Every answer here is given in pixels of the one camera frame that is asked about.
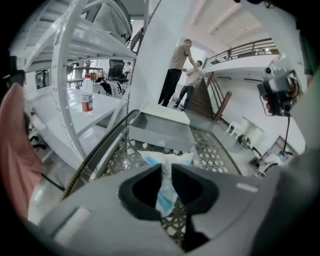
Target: ceiling beam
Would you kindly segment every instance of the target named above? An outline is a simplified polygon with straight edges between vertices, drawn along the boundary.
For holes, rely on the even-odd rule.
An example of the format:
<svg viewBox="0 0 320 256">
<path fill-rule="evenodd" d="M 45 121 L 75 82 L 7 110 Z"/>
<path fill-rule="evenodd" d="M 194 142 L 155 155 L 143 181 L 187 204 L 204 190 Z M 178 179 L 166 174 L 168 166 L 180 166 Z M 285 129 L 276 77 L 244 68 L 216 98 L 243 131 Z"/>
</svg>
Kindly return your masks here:
<svg viewBox="0 0 320 256">
<path fill-rule="evenodd" d="M 260 23 L 257 23 L 254 26 L 248 28 L 247 30 L 242 31 L 242 32 L 230 37 L 230 38 L 227 38 L 227 39 L 223 40 L 223 42 L 225 44 L 229 44 L 230 42 L 233 42 L 233 41 L 235 41 L 235 40 L 237 40 L 237 39 L 239 39 L 239 38 L 241 38 L 243 36 L 247 36 L 249 33 L 259 32 L 261 30 L 261 28 L 262 28 L 262 25 Z"/>
<path fill-rule="evenodd" d="M 233 4 L 228 10 L 226 10 L 218 19 L 217 21 L 209 28 L 208 34 L 213 35 L 218 27 L 231 15 L 233 15 L 239 8 L 241 7 L 240 3 Z"/>
<path fill-rule="evenodd" d="M 205 10 L 208 8 L 208 5 L 210 5 L 210 3 L 211 3 L 211 0 L 198 1 L 198 4 L 195 6 L 195 10 L 190 19 L 190 25 L 197 26 L 199 24 L 201 17 L 203 16 Z"/>
</svg>

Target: white shirt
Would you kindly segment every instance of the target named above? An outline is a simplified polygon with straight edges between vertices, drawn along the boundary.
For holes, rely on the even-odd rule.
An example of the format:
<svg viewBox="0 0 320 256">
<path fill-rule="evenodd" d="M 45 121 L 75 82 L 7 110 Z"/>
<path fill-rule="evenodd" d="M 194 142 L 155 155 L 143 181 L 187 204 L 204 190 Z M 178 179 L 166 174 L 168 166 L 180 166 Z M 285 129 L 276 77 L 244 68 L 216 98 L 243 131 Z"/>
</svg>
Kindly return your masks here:
<svg viewBox="0 0 320 256">
<path fill-rule="evenodd" d="M 130 65 L 130 66 L 127 66 L 127 67 L 124 69 L 123 73 L 125 73 L 125 72 L 129 72 L 129 73 L 132 72 L 132 67 L 131 67 L 131 65 Z"/>
<path fill-rule="evenodd" d="M 197 72 L 193 68 L 190 68 L 187 70 L 186 76 L 187 76 L 187 78 L 185 81 L 185 86 L 193 86 L 193 87 L 196 87 L 201 82 L 202 78 L 204 77 L 204 75 L 201 71 Z"/>
</svg>

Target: floor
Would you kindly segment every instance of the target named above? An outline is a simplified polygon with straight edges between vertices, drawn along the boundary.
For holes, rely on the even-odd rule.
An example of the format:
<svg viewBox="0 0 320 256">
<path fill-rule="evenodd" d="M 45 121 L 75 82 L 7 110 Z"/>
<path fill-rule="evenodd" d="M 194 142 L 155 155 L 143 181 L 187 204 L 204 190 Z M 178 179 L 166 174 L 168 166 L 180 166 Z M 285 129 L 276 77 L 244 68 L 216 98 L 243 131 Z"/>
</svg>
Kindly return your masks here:
<svg viewBox="0 0 320 256">
<path fill-rule="evenodd" d="M 173 107 L 173 105 L 174 102 L 169 103 L 169 107 Z M 198 128 L 211 131 L 220 142 L 214 143 L 217 146 L 216 149 L 219 152 L 223 164 L 228 170 L 232 169 L 228 166 L 228 162 L 230 163 L 230 161 L 226 160 L 229 159 L 230 156 L 242 175 L 252 176 L 252 174 L 255 173 L 254 168 L 249 165 L 249 161 L 254 157 L 253 152 L 241 146 L 235 136 L 229 136 L 229 134 L 226 133 L 228 127 L 225 124 L 221 122 L 214 123 L 206 117 L 191 112 L 186 111 L 186 114 L 190 119 L 190 125 L 196 124 Z M 201 161 L 205 160 L 207 163 L 210 163 L 210 156 L 206 158 L 205 152 L 203 152 L 203 155 L 204 156 L 201 156 Z M 216 168 L 217 171 L 220 171 L 220 166 L 219 164 L 216 166 L 215 161 L 210 168 Z M 62 187 L 66 187 L 75 171 L 76 170 L 61 160 L 55 153 L 51 155 L 50 159 L 48 159 L 42 167 L 42 172 Z M 30 201 L 29 220 L 34 224 L 38 224 L 42 218 L 60 202 L 62 194 L 63 192 L 61 190 L 50 184 L 44 178 L 41 178 Z"/>
</svg>

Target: plastic water bottle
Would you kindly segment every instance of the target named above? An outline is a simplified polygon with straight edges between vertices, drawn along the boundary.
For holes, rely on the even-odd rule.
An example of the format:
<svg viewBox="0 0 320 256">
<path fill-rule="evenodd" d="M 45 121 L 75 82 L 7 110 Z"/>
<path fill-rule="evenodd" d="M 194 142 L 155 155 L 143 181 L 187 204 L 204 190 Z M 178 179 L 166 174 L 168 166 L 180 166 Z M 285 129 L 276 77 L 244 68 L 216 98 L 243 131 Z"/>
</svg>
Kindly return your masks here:
<svg viewBox="0 0 320 256">
<path fill-rule="evenodd" d="M 91 75 L 86 74 L 82 85 L 82 111 L 86 116 L 92 116 L 93 105 L 93 85 L 91 81 Z"/>
</svg>

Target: white pillar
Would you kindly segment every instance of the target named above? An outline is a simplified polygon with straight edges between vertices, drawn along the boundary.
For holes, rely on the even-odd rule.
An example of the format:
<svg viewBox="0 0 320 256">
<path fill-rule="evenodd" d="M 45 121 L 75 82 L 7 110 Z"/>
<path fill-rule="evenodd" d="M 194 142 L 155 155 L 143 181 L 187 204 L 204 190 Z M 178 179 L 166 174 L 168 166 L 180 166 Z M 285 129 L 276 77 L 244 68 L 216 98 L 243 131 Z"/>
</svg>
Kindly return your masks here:
<svg viewBox="0 0 320 256">
<path fill-rule="evenodd" d="M 304 74 L 304 62 L 299 41 L 300 31 L 296 29 L 296 18 L 288 12 L 266 8 L 264 3 L 255 5 L 247 1 L 241 4 L 262 24 L 263 29 L 271 36 L 280 53 L 285 52 L 290 64 L 298 76 L 302 90 L 307 90 L 307 77 Z"/>
<path fill-rule="evenodd" d="M 129 110 L 158 104 L 191 0 L 162 0 L 143 38 L 131 83 Z"/>
</svg>

